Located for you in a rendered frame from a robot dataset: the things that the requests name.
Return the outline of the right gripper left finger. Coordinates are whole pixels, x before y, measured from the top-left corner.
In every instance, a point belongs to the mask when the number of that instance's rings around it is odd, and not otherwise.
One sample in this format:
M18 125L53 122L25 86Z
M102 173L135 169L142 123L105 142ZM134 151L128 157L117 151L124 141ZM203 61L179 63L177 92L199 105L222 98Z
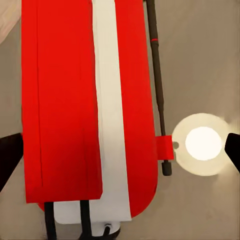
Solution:
M0 192L24 155L21 133L0 138Z

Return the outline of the radio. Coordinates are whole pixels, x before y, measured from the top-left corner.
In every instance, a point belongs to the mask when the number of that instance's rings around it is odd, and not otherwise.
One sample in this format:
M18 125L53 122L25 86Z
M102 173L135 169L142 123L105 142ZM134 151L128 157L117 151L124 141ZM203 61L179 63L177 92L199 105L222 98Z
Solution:
M144 2L162 136L155 136ZM21 0L26 203L113 240L172 175L155 0Z

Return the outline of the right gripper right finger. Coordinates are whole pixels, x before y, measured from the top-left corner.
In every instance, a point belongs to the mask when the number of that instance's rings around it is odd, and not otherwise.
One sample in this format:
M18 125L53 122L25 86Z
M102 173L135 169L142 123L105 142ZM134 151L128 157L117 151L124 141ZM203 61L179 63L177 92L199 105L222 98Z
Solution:
M240 134L229 133L224 150L240 172Z

